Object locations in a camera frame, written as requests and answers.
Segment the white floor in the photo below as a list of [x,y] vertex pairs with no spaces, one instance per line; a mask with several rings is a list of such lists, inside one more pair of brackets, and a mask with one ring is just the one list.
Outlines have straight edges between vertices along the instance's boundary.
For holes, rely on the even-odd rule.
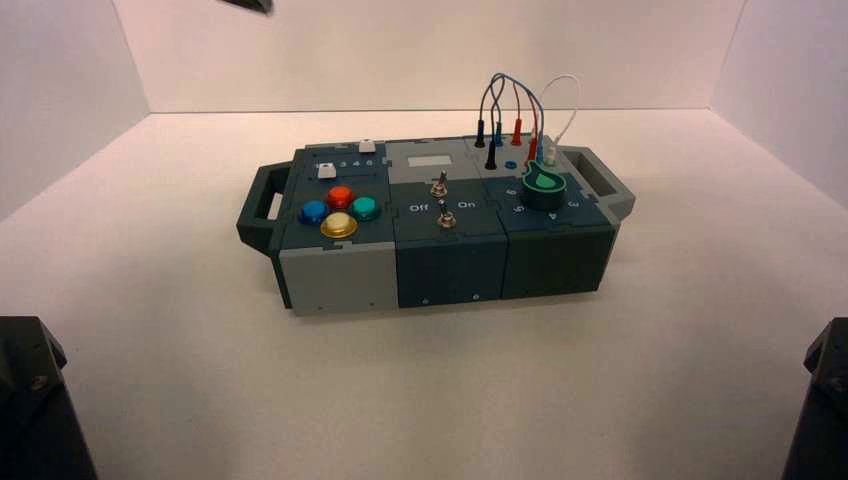
[[637,196],[597,293],[283,309],[235,229],[258,166],[475,121],[153,115],[3,221],[0,311],[64,345],[101,477],[776,478],[848,211],[708,111],[578,116]]

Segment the red button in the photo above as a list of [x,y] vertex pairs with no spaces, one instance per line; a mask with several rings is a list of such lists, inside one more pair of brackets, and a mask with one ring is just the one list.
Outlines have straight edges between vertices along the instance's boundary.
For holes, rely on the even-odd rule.
[[327,194],[327,205],[334,210],[346,209],[352,201],[353,191],[349,187],[333,187]]

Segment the white wall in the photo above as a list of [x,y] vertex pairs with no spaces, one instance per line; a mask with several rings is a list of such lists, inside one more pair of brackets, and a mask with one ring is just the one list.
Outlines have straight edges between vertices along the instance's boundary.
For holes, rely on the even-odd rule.
[[845,25],[845,0],[751,0],[713,109],[848,206]]
[[109,0],[0,1],[0,219],[147,111]]
[[742,0],[115,3],[160,112],[475,108],[501,69],[578,73],[589,107],[703,108]]

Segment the small white button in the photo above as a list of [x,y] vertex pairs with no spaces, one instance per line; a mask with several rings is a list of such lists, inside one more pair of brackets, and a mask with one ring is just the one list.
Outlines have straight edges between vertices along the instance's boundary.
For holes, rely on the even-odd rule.
[[362,140],[359,142],[359,153],[374,153],[377,151],[377,145],[374,140]]
[[318,178],[336,178],[336,166],[332,163],[319,163]]

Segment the gray handle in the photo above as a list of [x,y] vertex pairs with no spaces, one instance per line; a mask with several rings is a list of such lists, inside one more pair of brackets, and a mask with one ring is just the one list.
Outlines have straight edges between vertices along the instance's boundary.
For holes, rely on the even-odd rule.
[[633,204],[636,203],[636,196],[592,150],[579,147],[559,147],[559,150],[592,187],[598,203],[609,208],[619,221],[630,215]]

